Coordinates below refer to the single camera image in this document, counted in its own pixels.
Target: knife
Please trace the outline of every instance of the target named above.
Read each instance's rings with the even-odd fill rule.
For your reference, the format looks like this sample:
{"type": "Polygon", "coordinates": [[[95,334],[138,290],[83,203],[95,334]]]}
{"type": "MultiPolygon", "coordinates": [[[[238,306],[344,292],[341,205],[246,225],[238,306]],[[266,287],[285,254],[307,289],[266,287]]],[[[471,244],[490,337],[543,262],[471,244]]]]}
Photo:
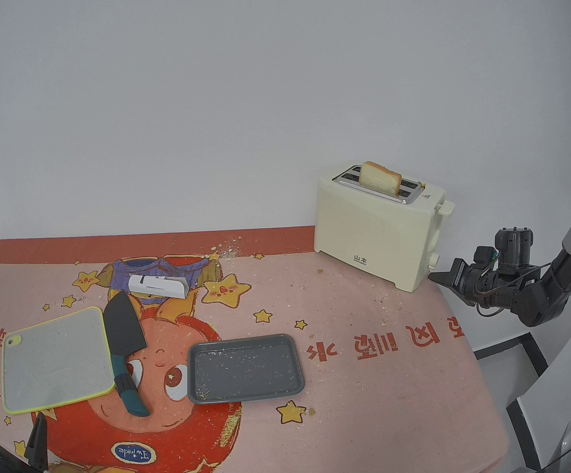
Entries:
{"type": "Polygon", "coordinates": [[[136,351],[145,349],[147,342],[141,322],[125,291],[115,295],[106,305],[104,325],[110,347],[114,383],[123,405],[130,414],[136,417],[147,417],[150,413],[141,401],[126,366],[126,358],[136,351]]]}

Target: cutting board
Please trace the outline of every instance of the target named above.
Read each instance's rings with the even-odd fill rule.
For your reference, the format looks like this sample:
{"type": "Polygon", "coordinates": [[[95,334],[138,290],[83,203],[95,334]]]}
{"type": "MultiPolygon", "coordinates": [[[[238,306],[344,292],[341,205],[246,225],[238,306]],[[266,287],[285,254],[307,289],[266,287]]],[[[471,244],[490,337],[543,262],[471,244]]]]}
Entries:
{"type": "Polygon", "coordinates": [[[113,388],[99,308],[85,308],[5,336],[3,406],[9,414],[76,403],[113,388]]]}

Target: gray baking tray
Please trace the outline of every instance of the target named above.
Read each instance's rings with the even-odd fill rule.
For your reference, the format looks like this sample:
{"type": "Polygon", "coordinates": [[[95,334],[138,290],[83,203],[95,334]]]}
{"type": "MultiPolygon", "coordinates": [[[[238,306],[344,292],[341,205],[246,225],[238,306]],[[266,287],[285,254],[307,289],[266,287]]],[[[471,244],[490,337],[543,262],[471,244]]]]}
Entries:
{"type": "Polygon", "coordinates": [[[197,405],[279,398],[305,387],[294,340],[285,334],[197,343],[187,360],[197,405]]]}

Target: toaster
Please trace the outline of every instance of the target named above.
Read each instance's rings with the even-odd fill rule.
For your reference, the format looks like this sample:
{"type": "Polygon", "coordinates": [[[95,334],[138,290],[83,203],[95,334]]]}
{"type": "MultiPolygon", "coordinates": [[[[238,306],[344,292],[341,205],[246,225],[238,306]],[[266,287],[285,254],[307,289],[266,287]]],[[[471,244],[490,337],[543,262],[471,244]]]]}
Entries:
{"type": "Polygon", "coordinates": [[[441,219],[454,203],[440,187],[404,176],[396,197],[372,191],[360,185],[360,168],[321,177],[314,250],[412,292],[437,264],[441,219]]]}

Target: toast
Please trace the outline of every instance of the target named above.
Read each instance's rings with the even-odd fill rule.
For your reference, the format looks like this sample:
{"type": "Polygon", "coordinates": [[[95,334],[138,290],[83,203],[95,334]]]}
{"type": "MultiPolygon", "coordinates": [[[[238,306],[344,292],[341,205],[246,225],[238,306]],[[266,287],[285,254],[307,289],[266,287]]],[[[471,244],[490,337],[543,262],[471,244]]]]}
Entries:
{"type": "Polygon", "coordinates": [[[401,185],[401,174],[385,169],[377,163],[366,162],[360,169],[359,183],[372,191],[397,196],[401,185]]]}

